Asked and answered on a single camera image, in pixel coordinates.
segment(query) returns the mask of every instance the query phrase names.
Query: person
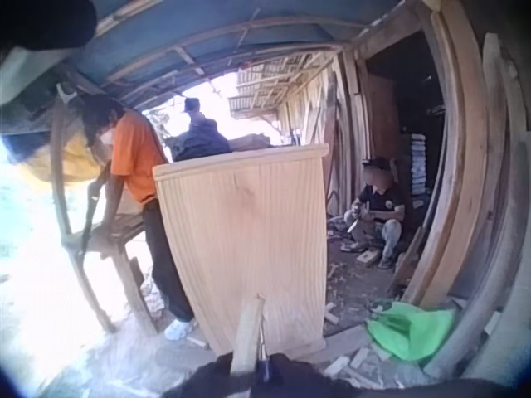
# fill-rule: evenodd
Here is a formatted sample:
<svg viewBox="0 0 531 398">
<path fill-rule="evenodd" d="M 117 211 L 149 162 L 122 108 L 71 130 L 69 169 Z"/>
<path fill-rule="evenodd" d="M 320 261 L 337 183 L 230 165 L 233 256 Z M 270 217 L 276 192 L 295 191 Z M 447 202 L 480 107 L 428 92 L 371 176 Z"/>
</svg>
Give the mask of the person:
<svg viewBox="0 0 531 398">
<path fill-rule="evenodd" d="M 406 207 L 385 159 L 370 162 L 363 170 L 363 180 L 365 188 L 344 214 L 348 226 L 357 222 L 351 230 L 356 242 L 351 249 L 365 251 L 372 240 L 382 238 L 385 246 L 378 268 L 391 269 L 395 260 L 394 249 L 402 235 L 401 222 Z"/>
<path fill-rule="evenodd" d="M 232 354 L 197 369 L 182 385 L 165 391 L 161 398 L 222 398 L 251 390 L 253 398 L 501 398 L 516 392 L 495 383 L 456 379 L 431 386 L 403 390 L 371 391 L 355 388 L 344 380 L 332 380 L 309 363 L 291 361 L 284 354 L 270 357 L 273 377 L 260 383 L 254 374 L 230 375 Z"/>
<path fill-rule="evenodd" d="M 188 131 L 165 141 L 174 162 L 231 152 L 229 142 L 217 131 L 216 120 L 201 112 L 199 99 L 186 98 L 184 112 L 190 116 Z"/>
<path fill-rule="evenodd" d="M 164 331 L 166 338 L 186 337 L 195 326 L 194 314 L 183 290 L 158 203 L 153 168 L 167 162 L 153 126 L 140 113 L 125 109 L 107 95 L 85 99 L 82 120 L 89 145 L 96 139 L 112 146 L 110 175 L 98 178 L 90 190 L 99 191 L 107 182 L 107 203 L 97 233 L 110 236 L 110 227 L 118 210 L 124 184 L 142 207 L 146 242 L 153 259 L 153 281 L 169 311 L 176 318 Z"/>
</svg>

